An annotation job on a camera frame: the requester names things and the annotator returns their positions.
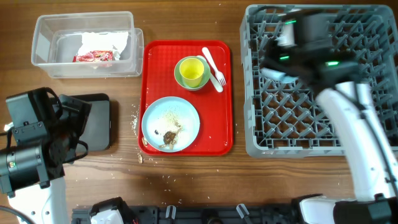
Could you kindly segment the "light blue bowl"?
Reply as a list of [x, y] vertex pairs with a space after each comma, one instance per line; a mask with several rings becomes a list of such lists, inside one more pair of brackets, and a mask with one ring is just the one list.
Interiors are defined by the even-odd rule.
[[289, 68], [283, 68], [282, 70], [271, 69], [271, 68], [261, 68], [260, 74], [265, 78], [271, 79], [280, 83], [294, 83], [299, 79], [299, 76], [295, 71]]

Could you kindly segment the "yellow plastic cup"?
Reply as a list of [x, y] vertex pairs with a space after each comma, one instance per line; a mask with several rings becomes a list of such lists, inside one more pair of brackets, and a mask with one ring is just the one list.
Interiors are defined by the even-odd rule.
[[205, 66], [200, 59], [190, 57], [182, 61], [179, 71], [184, 83], [194, 88], [200, 84]]

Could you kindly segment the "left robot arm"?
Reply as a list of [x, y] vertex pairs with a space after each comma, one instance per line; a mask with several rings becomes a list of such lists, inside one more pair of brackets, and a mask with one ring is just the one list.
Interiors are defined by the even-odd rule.
[[13, 126], [1, 150], [1, 193], [9, 205], [1, 210], [20, 223], [69, 223], [64, 164], [86, 156], [76, 153], [91, 103], [60, 95], [48, 87], [6, 99]]

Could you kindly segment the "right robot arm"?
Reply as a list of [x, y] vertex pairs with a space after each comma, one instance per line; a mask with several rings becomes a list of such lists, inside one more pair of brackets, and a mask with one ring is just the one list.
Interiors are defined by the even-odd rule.
[[335, 52], [326, 17], [318, 10], [282, 17], [281, 35], [268, 43], [261, 72], [281, 82], [300, 80], [314, 93], [345, 149], [353, 199], [306, 196], [304, 223], [396, 223], [397, 159], [380, 124], [370, 87], [349, 52]]

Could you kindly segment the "white napkin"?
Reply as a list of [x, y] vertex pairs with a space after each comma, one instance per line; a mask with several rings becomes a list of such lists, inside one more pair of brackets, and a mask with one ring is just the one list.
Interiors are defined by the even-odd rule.
[[75, 56], [94, 50], [110, 50], [113, 52], [113, 60], [120, 60], [121, 53], [127, 46], [128, 37], [128, 32], [84, 32], [81, 35], [81, 47]]

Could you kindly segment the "red snack wrapper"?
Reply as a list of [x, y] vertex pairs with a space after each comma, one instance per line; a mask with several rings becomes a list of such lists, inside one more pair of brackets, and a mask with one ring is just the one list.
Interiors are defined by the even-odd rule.
[[84, 55], [74, 56], [73, 62], [103, 62], [112, 61], [113, 52], [110, 50], [94, 50]]

